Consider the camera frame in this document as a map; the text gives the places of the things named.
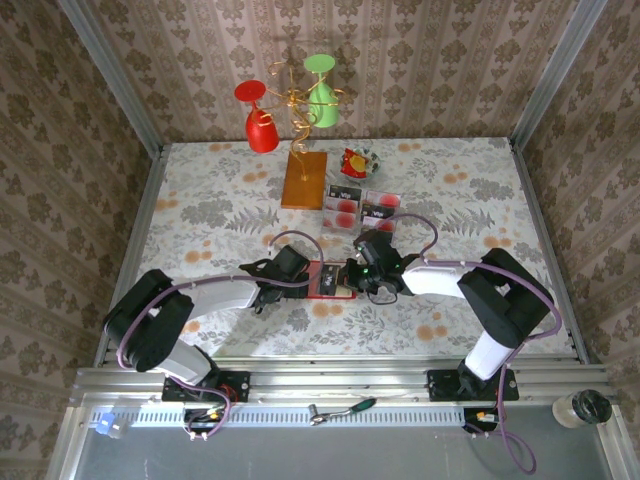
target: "table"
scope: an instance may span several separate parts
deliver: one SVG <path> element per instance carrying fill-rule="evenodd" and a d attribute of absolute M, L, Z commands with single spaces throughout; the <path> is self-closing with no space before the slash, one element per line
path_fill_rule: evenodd
<path fill-rule="evenodd" d="M 327 185 L 348 185 L 339 174 L 345 147 L 376 152 L 381 170 L 363 187 L 400 193 L 402 211 L 434 220 L 440 240 L 431 258 L 479 259 L 500 246 L 553 291 L 505 138 L 318 140 L 309 146 L 328 153 Z M 353 256 L 353 238 L 322 231 L 322 212 L 280 208 L 287 149 L 283 143 L 259 155 L 246 142 L 172 145 L 139 274 L 151 268 L 172 278 L 222 273 L 266 257 L 268 241 L 287 229 L 317 238 L 329 260 Z M 431 238 L 418 221 L 402 220 L 394 246 L 406 255 Z M 317 258 L 301 238 L 283 242 Z M 548 316 L 542 327 L 552 322 Z M 181 338 L 216 356 L 451 357 L 466 355 L 481 331 L 464 300 L 434 295 L 400 297 L 390 306 L 374 306 L 366 297 L 281 301 L 260 315 L 235 310 L 191 320 Z M 523 353 L 575 357 L 565 329 Z"/>

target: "wine glass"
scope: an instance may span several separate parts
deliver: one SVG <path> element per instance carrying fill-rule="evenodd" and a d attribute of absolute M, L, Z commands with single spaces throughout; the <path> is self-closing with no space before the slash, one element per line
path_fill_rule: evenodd
<path fill-rule="evenodd" d="M 309 116 L 314 127 L 328 128 L 338 123 L 340 112 L 335 92 L 325 83 L 326 75 L 336 64 L 336 60 L 324 53 L 311 55 L 304 61 L 304 68 L 318 75 L 318 82 L 309 94 Z"/>
<path fill-rule="evenodd" d="M 234 92 L 238 100 L 251 104 L 251 112 L 246 123 L 247 139 L 249 147 L 258 153 L 270 152 L 280 142 L 271 114 L 261 110 L 256 104 L 266 91 L 267 87 L 264 83 L 258 80 L 247 80 L 238 85 Z"/>

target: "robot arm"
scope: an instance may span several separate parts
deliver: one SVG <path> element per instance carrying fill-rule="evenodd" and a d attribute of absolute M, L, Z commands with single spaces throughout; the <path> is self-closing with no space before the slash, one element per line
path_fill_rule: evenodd
<path fill-rule="evenodd" d="M 376 295 L 384 287 L 396 296 L 438 294 L 469 302 L 484 327 L 458 368 L 460 385 L 472 397 L 486 387 L 549 312 L 531 291 L 502 275 L 481 268 L 469 271 L 459 262 L 434 265 L 417 254 L 403 258 L 377 230 L 358 237 L 354 246 L 360 261 L 347 260 L 338 274 L 338 283 L 347 288 Z M 549 292 L 506 251 L 493 249 L 482 262 L 524 278 L 551 299 Z M 286 246 L 273 260 L 241 265 L 232 272 L 235 277 L 245 278 L 249 273 L 254 279 L 251 281 L 228 281 L 227 273 L 174 286 L 173 280 L 160 270 L 151 270 L 109 312 L 104 329 L 120 346 L 134 319 L 156 297 L 166 293 L 156 311 L 145 315 L 124 348 L 120 347 L 125 358 L 139 372 L 158 368 L 188 384 L 215 387 L 220 373 L 215 363 L 199 348 L 178 339 L 187 320 L 235 308 L 255 308 L 260 313 L 266 305 L 281 298 L 305 298 L 306 286 L 275 286 L 268 280 L 303 283 L 308 280 L 305 273 L 308 266 L 309 260 Z M 225 277 L 225 281 L 216 281 L 218 277 L 220 280 Z M 178 287 L 189 295 L 181 293 Z M 498 289 L 508 291 L 503 295 Z"/>
<path fill-rule="evenodd" d="M 160 270 L 150 270 L 109 312 L 104 331 L 137 371 L 157 368 L 191 385 L 215 387 L 219 374 L 215 363 L 201 349 L 178 339 L 185 323 L 206 313 L 236 308 L 254 308 L 260 313 L 281 298 L 304 298 L 306 286 L 284 288 L 268 281 L 303 283 L 309 278 L 305 273 L 309 263 L 285 246 L 272 260 L 240 265 L 239 269 L 206 279 L 176 280 L 175 285 Z M 254 280 L 237 279 L 242 277 Z M 126 344 L 121 345 L 135 319 L 159 297 L 162 299 L 156 308 L 144 315 Z"/>
<path fill-rule="evenodd" d="M 528 288 L 485 268 L 501 269 L 523 279 L 553 302 L 551 294 L 505 250 L 494 248 L 482 264 L 469 271 L 464 262 L 428 261 L 412 254 L 404 258 L 377 230 L 354 241 L 361 263 L 347 261 L 340 282 L 375 295 L 384 286 L 395 295 L 448 295 L 466 299 L 484 332 L 458 368 L 461 388 L 478 396 L 500 367 L 549 313 Z"/>

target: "wallpaper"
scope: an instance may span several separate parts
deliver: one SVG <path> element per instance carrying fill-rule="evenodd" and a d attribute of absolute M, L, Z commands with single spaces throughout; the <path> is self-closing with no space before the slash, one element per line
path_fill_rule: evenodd
<path fill-rule="evenodd" d="M 0 478 L 44 478 L 148 168 L 56 3 L 0 2 Z"/>
<path fill-rule="evenodd" d="M 640 3 L 610 0 L 525 149 L 582 333 L 640 451 Z"/>
<path fill-rule="evenodd" d="M 346 92 L 327 138 L 511 135 L 575 0 L 89 0 L 165 143 L 245 138 L 236 85 L 302 87 L 329 53 Z M 263 105 L 270 105 L 265 98 Z M 279 111 L 280 136 L 291 137 Z"/>

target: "metal frame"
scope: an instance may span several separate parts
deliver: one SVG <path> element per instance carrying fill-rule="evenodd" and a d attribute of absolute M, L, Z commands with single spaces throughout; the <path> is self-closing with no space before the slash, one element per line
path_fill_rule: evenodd
<path fill-rule="evenodd" d="M 140 260 L 146 243 L 145 240 L 149 232 L 149 225 L 151 225 L 151 217 L 153 217 L 154 206 L 158 199 L 160 187 L 162 186 L 164 172 L 167 167 L 167 159 L 169 158 L 170 152 L 171 145 L 163 147 L 162 152 L 158 154 L 158 159 L 151 164 L 151 170 L 147 177 L 144 193 L 140 199 L 138 214 L 136 215 L 136 220 L 133 223 L 133 228 L 131 229 L 129 244 L 127 245 L 127 251 L 124 254 L 124 259 L 122 261 L 122 266 L 120 267 L 120 273 L 118 274 L 118 280 L 113 291 L 113 296 L 111 297 L 109 309 L 113 308 L 136 282 L 138 268 L 140 267 Z M 109 337 L 107 337 L 103 332 L 93 361 L 93 365 L 95 367 L 102 366 L 108 345 Z"/>
<path fill-rule="evenodd" d="M 589 364 L 591 363 L 589 360 L 589 354 L 582 338 L 582 334 L 580 333 L 580 327 L 578 326 L 575 313 L 573 312 L 569 292 L 567 291 L 567 287 L 562 278 L 560 265 L 558 264 L 558 259 L 554 253 L 553 245 L 551 244 L 551 237 L 549 236 L 547 225 L 544 221 L 544 217 L 542 216 L 542 210 L 540 209 L 538 197 L 533 189 L 531 177 L 529 176 L 529 171 L 527 170 L 527 166 L 524 162 L 522 151 L 518 145 L 512 144 L 511 148 L 513 151 L 513 159 L 518 170 L 518 175 L 520 176 L 522 190 L 524 191 L 524 196 L 527 199 L 529 211 L 533 218 L 533 224 L 538 234 L 538 238 L 540 239 L 540 244 L 542 245 L 542 253 L 544 254 L 547 268 L 549 269 L 549 277 L 551 278 L 553 290 L 557 296 L 558 307 L 562 313 L 564 323 L 571 334 L 578 358 L 582 363 Z"/>
<path fill-rule="evenodd" d="M 60 6 L 118 100 L 138 138 L 149 152 L 149 156 L 156 159 L 162 148 L 162 137 L 147 113 L 142 99 L 127 78 L 109 40 L 102 33 L 100 21 L 91 11 L 88 2 L 60 0 Z"/>
<path fill-rule="evenodd" d="M 613 478 L 640 478 L 640 465 L 619 406 L 613 407 L 611 420 L 598 425 L 598 431 Z"/>
<path fill-rule="evenodd" d="M 261 408 L 273 411 L 274 408 L 307 407 L 311 403 L 319 407 L 344 407 L 371 396 L 378 398 L 378 405 L 382 408 L 398 407 L 404 412 L 428 412 L 429 409 L 456 405 L 489 406 L 491 402 L 429 401 L 426 371 L 455 368 L 458 362 L 459 359 L 432 360 L 426 357 L 403 358 L 400 361 L 390 358 L 345 361 L 340 357 L 319 359 L 309 356 L 296 360 L 221 358 L 218 365 L 225 370 L 252 372 L 248 405 L 258 411 Z M 603 365 L 581 365 L 572 360 L 516 359 L 511 367 L 516 372 L 521 399 L 506 402 L 508 408 L 551 405 L 561 396 L 586 388 L 597 389 L 610 397 L 615 394 L 608 384 Z M 113 407 L 161 407 L 164 378 L 161 372 L 80 369 L 47 479 L 74 478 L 96 411 Z M 625 437 L 619 409 L 616 407 L 615 411 L 611 425 L 600 427 L 603 448 L 614 478 L 637 478 L 625 476 L 634 473 L 635 460 L 628 435 Z M 624 468 L 616 466 L 620 462 Z"/>
<path fill-rule="evenodd" d="M 607 0 L 581 0 L 578 3 L 511 134 L 511 139 L 521 149 L 533 135 L 606 4 Z"/>

